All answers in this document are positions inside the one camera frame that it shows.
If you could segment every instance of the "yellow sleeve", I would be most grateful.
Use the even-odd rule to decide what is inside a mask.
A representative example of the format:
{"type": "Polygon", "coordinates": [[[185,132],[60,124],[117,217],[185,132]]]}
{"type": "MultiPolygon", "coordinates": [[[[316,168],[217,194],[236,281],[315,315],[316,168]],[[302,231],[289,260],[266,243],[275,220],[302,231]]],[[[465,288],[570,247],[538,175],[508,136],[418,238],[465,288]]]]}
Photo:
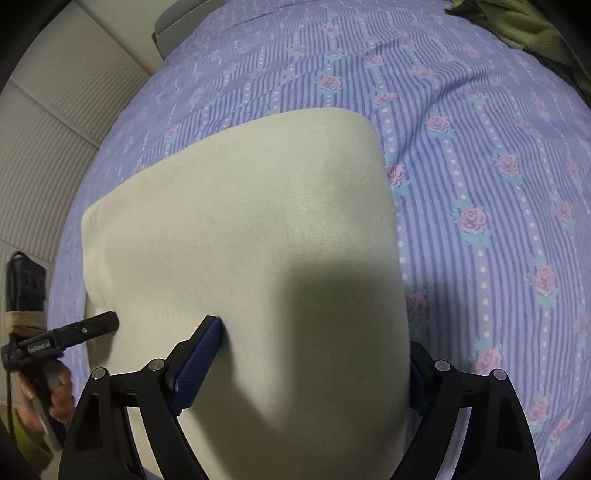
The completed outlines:
{"type": "MultiPolygon", "coordinates": [[[[6,407],[2,406],[0,408],[2,409],[2,411],[0,411],[0,418],[8,429],[6,407]]],[[[25,457],[33,471],[39,475],[45,470],[45,468],[47,468],[49,462],[51,462],[53,453],[44,441],[38,443],[29,436],[25,426],[22,424],[21,418],[18,416],[16,408],[12,409],[12,415],[12,418],[14,419],[14,436],[17,439],[18,449],[21,451],[23,457],[25,457]]]]}

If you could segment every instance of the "wall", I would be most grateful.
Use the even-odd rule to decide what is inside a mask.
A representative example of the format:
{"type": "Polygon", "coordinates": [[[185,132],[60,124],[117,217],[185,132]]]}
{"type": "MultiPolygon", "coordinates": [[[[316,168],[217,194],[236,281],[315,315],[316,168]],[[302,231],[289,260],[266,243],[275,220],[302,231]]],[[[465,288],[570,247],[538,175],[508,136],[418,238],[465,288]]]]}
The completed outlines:
{"type": "MultiPolygon", "coordinates": [[[[5,266],[15,250],[51,275],[78,185],[147,80],[147,72],[76,4],[25,53],[0,93],[0,311],[5,266]]],[[[0,328],[0,345],[5,343],[0,328]]],[[[3,375],[0,368],[0,401],[3,375]]]]}
{"type": "Polygon", "coordinates": [[[156,19],[176,0],[76,0],[150,74],[163,61],[152,41],[156,19]]]}

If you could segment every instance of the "human hand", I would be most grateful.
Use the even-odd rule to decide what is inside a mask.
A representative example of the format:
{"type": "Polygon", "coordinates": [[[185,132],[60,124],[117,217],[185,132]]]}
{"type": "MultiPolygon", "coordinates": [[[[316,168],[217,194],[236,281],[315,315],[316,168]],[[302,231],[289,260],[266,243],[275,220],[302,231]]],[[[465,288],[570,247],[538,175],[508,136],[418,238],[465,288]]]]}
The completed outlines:
{"type": "MultiPolygon", "coordinates": [[[[67,367],[59,375],[61,386],[51,394],[49,415],[61,423],[69,423],[74,416],[74,397],[72,396],[72,373],[67,367]]],[[[18,416],[22,424],[33,434],[43,434],[41,420],[33,407],[33,398],[37,396],[35,389],[23,374],[18,374],[17,385],[22,395],[22,405],[18,408],[18,416]]]]}

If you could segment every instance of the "blue textured pad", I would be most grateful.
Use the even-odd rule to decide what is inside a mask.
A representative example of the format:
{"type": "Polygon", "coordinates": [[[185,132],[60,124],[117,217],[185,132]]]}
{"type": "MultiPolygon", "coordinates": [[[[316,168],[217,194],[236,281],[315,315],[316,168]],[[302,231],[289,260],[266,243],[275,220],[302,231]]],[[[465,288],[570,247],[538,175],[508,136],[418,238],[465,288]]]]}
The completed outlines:
{"type": "Polygon", "coordinates": [[[174,397],[170,404],[170,410],[175,416],[179,416],[182,410],[193,405],[197,392],[199,392],[217,350],[222,344],[222,338],[222,321],[216,318],[207,328],[184,367],[174,379],[174,397]]]}

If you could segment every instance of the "striped fabric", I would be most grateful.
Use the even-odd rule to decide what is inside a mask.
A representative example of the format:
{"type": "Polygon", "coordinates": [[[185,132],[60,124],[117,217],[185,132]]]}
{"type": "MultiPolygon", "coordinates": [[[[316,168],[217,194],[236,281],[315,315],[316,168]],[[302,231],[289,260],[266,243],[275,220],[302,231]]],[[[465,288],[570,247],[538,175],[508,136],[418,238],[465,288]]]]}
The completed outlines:
{"type": "Polygon", "coordinates": [[[413,338],[459,368],[505,369],[542,478],[558,478],[591,430],[591,115],[533,57],[445,5],[234,0],[210,15],[91,166],[61,239],[50,322],[82,316],[80,218],[121,182],[264,115],[350,109],[384,148],[413,338]]]}

